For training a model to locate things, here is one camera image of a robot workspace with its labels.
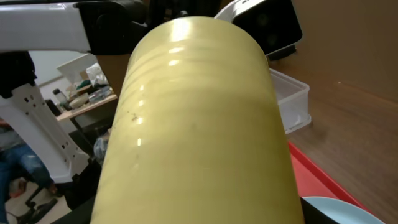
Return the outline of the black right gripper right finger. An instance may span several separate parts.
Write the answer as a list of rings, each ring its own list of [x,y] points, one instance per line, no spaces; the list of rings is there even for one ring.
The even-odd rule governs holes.
[[[336,221],[326,216],[304,198],[300,198],[305,224],[338,224]]]

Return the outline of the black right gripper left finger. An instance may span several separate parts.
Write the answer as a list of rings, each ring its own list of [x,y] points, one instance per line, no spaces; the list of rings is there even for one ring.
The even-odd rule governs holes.
[[[92,197],[51,224],[90,224],[94,202],[95,197]]]

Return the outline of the yellow plastic cup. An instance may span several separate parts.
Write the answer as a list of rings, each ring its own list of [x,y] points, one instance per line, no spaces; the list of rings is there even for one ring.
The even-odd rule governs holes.
[[[127,66],[92,223],[303,223],[266,57],[241,28],[183,17]]]

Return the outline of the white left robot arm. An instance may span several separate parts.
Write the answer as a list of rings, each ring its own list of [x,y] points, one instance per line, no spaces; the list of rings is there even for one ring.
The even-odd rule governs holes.
[[[47,106],[40,86],[78,56],[115,61],[151,29],[178,17],[216,15],[219,1],[2,1],[1,118],[46,165],[67,205],[95,195],[100,168]]]

